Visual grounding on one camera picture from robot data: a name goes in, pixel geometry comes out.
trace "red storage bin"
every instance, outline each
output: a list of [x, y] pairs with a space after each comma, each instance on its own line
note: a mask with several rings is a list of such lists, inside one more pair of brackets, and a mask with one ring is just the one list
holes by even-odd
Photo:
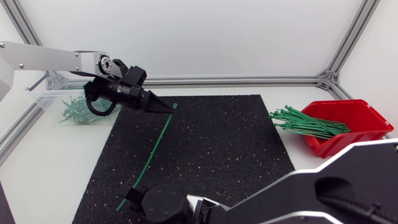
[[350, 133], [339, 134], [331, 139], [304, 136], [313, 153], [322, 158], [335, 155], [353, 142], [378, 140], [394, 130], [363, 100], [315, 101], [302, 112], [314, 118], [344, 122], [351, 130]]

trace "speckled black mat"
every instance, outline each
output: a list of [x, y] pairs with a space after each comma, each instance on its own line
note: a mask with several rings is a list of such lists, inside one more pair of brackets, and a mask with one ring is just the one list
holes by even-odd
[[[293, 171], [259, 95], [162, 99], [178, 108], [140, 185], [173, 182], [186, 194], [232, 206]], [[143, 222], [127, 202], [116, 212], [117, 194], [134, 185], [167, 118], [121, 110], [74, 223]]]

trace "white backdrop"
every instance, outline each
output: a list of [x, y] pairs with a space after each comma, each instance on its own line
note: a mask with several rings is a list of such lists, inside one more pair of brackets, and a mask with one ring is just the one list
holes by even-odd
[[362, 0], [20, 0], [44, 46], [104, 50], [149, 77], [317, 75]]
[[[398, 1], [382, 0], [341, 70], [341, 85], [398, 129]], [[398, 131], [391, 134], [398, 138]]]

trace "bundle of cable ties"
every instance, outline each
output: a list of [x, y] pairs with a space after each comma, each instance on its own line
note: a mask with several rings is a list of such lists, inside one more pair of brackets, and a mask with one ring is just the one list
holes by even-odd
[[291, 106], [286, 105], [285, 108], [287, 110], [277, 110], [271, 112], [269, 116], [271, 119], [285, 121], [284, 124], [274, 124], [274, 126], [282, 127], [285, 131], [323, 139], [330, 139], [338, 134], [351, 132], [345, 123], [313, 118]]

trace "transparent bin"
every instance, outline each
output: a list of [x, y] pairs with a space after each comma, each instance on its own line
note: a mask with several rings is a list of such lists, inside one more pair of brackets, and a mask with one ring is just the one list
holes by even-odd
[[[84, 90], [29, 91], [27, 95], [62, 125], [113, 125], [121, 109], [117, 105], [108, 116], [93, 114], [86, 105]], [[110, 104], [102, 99], [93, 102], [99, 111], [108, 109]]]

